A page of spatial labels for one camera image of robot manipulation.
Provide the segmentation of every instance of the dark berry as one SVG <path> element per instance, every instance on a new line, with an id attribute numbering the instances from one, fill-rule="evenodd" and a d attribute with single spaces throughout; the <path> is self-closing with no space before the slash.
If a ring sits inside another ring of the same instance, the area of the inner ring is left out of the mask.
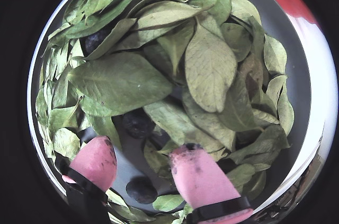
<path id="1" fill-rule="evenodd" d="M 88 54 L 92 53 L 102 42 L 103 40 L 110 34 L 108 29 L 101 29 L 96 33 L 86 37 L 85 40 L 85 49 Z"/>
<path id="2" fill-rule="evenodd" d="M 155 124 L 143 109 L 136 109 L 126 113 L 122 118 L 122 125 L 127 134 L 136 139 L 149 137 L 155 127 Z"/>
<path id="3" fill-rule="evenodd" d="M 234 168 L 238 166 L 231 159 L 221 159 L 220 161 L 217 162 L 217 164 L 225 174 L 232 171 Z"/>
<path id="4" fill-rule="evenodd" d="M 152 204 L 158 197 L 150 179 L 137 177 L 126 185 L 127 194 L 140 204 Z"/>

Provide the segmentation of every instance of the stainless steel bowl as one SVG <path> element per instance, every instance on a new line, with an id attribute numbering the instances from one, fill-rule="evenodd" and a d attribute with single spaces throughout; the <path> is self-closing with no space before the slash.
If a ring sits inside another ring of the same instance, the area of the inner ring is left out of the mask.
<path id="1" fill-rule="evenodd" d="M 61 25 L 61 18 L 68 2 L 63 0 L 47 22 L 33 55 L 27 91 L 27 111 L 31 136 L 41 165 L 52 184 L 66 200 L 66 191 L 59 174 L 46 160 L 35 119 L 35 98 L 38 93 L 41 55 L 47 44 L 47 36 Z M 288 136 L 292 147 L 282 151 L 267 173 L 266 188 L 253 202 L 258 213 L 275 202 L 294 184 L 309 166 L 316 154 L 320 160 L 314 180 L 324 164 L 331 148 L 336 126 L 338 91 L 336 73 L 331 51 L 321 30 L 315 23 L 303 17 L 294 17 L 275 0 L 250 0 L 259 10 L 263 27 L 268 34 L 277 38 L 288 53 L 287 87 L 289 100 L 296 113 L 295 124 Z M 126 160 L 129 171 L 118 169 L 114 189 L 124 197 L 124 186 L 128 177 L 135 175 L 132 162 Z M 127 203 L 147 210 L 142 205 Z"/>

